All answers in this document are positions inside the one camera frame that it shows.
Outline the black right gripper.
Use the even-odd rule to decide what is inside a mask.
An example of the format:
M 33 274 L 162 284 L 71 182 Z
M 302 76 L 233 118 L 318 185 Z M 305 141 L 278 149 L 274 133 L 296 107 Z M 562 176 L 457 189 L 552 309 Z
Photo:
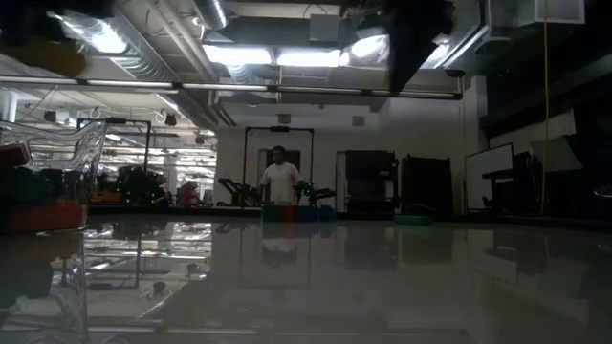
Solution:
M 399 93 L 434 51 L 432 36 L 450 34 L 454 27 L 452 0 L 388 0 L 383 27 L 390 34 L 389 91 Z M 416 31 L 396 32 L 400 27 Z

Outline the yellow wide long block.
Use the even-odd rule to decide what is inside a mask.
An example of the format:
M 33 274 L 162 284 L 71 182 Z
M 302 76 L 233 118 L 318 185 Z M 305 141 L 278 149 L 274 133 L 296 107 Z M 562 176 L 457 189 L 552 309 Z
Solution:
M 23 45 L 0 45 L 0 54 L 30 67 L 67 77 L 77 77 L 87 67 L 85 55 L 79 51 L 73 41 L 53 42 L 35 39 Z

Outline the red long plain block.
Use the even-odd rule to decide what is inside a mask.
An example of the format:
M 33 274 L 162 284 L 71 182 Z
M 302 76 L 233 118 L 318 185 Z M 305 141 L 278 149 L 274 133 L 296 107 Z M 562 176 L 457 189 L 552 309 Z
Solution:
M 0 146 L 0 168 L 13 168 L 26 165 L 31 160 L 31 154 L 25 143 L 15 143 Z

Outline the green long plain block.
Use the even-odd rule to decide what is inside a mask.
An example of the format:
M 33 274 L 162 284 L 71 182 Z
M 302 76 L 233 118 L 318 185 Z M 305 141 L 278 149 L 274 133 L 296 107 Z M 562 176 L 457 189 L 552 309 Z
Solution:
M 0 205 L 39 205 L 58 197 L 45 177 L 25 167 L 0 168 Z

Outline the orange two-by-four brick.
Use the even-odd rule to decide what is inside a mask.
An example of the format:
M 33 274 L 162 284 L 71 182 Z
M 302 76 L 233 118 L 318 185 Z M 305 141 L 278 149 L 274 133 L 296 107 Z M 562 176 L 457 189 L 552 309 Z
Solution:
M 0 233 L 31 233 L 78 228 L 85 225 L 88 207 L 73 200 L 39 205 L 10 206 L 0 212 Z

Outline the grey ceiling box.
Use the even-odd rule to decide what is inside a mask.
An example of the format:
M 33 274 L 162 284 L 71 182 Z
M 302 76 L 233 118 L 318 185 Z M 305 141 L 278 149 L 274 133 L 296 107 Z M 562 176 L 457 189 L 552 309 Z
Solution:
M 316 43 L 337 43 L 339 39 L 339 18 L 333 14 L 311 14 L 309 17 L 309 41 Z

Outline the ceiling light panel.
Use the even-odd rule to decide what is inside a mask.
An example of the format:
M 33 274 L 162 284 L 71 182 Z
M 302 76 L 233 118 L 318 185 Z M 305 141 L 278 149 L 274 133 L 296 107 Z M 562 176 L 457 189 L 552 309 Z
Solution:
M 270 65 L 273 58 L 267 48 L 248 48 L 204 45 L 203 49 L 208 59 L 224 65 Z
M 337 68 L 339 66 L 341 51 L 283 51 L 276 63 L 289 67 L 324 67 Z

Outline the whiteboard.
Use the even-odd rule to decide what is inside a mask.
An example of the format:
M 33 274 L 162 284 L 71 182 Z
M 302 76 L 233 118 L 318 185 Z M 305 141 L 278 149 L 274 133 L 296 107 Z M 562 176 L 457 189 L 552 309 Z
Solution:
M 466 157 L 466 198 L 468 210 L 484 210 L 484 198 L 492 200 L 492 182 L 485 174 L 511 170 L 514 146 L 511 143 Z

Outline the white ceiling unit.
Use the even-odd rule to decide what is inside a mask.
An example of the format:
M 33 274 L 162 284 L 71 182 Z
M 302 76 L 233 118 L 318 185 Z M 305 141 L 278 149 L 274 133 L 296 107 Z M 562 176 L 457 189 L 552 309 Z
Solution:
M 584 24 L 584 0 L 518 0 L 518 26 L 528 26 L 544 22 L 572 25 Z

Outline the person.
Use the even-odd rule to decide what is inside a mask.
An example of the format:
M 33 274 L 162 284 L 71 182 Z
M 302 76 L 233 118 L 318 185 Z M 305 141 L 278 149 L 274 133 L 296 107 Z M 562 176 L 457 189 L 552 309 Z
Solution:
M 296 166 L 285 161 L 286 150 L 275 146 L 272 150 L 273 163 L 263 172 L 260 180 L 261 191 L 268 191 L 268 201 L 275 205 L 294 205 L 294 187 L 301 182 Z

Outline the long horizontal ceiling pipe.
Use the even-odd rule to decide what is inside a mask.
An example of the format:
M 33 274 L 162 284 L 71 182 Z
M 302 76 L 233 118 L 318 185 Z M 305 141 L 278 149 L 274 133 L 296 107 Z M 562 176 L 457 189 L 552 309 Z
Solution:
M 128 81 L 113 79 L 86 79 L 69 77 L 47 77 L 47 76 L 22 76 L 22 75 L 0 75 L 0 84 L 25 84 L 25 85 L 57 85 L 57 86 L 80 86 L 80 87 L 106 87 L 117 89 L 145 89 L 150 92 L 163 91 L 234 91 L 253 93 L 291 93 L 291 94 L 314 94 L 314 95 L 340 95 L 348 97 L 394 97 L 414 98 L 431 100 L 460 100 L 462 93 L 455 92 L 430 92 L 430 91 L 401 91 L 392 93 L 379 89 L 338 88 L 318 86 L 292 86 L 292 85 L 264 85 L 264 84 L 233 84 L 233 83 L 192 83 L 176 81 Z

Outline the white glossy table sheet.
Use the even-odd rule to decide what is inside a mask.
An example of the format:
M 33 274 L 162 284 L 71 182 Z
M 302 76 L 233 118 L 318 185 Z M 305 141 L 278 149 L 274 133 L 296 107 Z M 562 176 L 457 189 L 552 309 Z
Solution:
M 0 344 L 612 344 L 612 234 L 95 216 L 0 236 Z

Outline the large silver ribbed duct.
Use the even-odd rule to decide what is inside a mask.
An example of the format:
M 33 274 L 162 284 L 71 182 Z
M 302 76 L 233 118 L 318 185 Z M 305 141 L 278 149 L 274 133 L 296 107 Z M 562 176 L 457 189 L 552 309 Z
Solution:
M 167 20 L 154 2 L 144 1 L 142 4 L 146 15 L 152 14 L 161 21 L 162 29 L 183 50 L 200 77 L 205 81 L 216 81 L 218 77 L 209 66 L 204 51 L 197 48 L 195 41 L 186 33 L 178 33 L 183 28 L 178 24 L 178 19 L 174 17 Z M 68 37 L 85 46 L 88 57 L 108 59 L 136 79 L 181 79 L 132 24 L 120 5 L 114 6 L 112 15 L 104 19 L 77 11 L 65 11 L 62 14 L 53 12 L 51 17 L 60 22 Z

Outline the black background rig frame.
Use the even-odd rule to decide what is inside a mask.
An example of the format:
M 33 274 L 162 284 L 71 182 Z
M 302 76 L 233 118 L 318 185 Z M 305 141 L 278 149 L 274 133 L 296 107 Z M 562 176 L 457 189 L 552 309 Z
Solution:
M 286 150 L 285 161 L 294 164 L 301 182 L 294 187 L 298 205 L 297 187 L 312 179 L 314 156 L 314 130 L 295 129 L 276 125 L 271 127 L 247 127 L 244 135 L 244 156 L 242 181 L 256 187 L 262 193 L 261 202 L 270 204 L 268 191 L 261 191 L 260 180 L 264 170 L 273 163 L 272 150 L 275 146 Z
M 139 119 L 128 119 L 128 118 L 78 118 L 76 120 L 76 128 L 80 129 L 83 122 L 105 122 L 108 125 L 126 125 L 132 123 L 136 126 L 144 124 L 146 126 L 145 134 L 145 146 L 144 146 L 144 158 L 142 165 L 142 173 L 146 177 L 148 174 L 148 161 L 149 161 L 149 149 L 150 149 L 150 137 L 152 132 L 152 122 L 150 120 L 139 120 Z M 110 191 L 95 191 L 92 195 L 91 201 L 93 204 L 119 204 L 120 196 L 111 194 Z

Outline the silver ceiling duct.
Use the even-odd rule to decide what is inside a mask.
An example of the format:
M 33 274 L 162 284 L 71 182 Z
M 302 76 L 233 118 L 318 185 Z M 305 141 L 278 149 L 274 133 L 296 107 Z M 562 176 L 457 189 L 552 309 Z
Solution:
M 230 22 L 224 0 L 193 0 L 193 2 L 199 19 L 208 30 L 222 30 Z

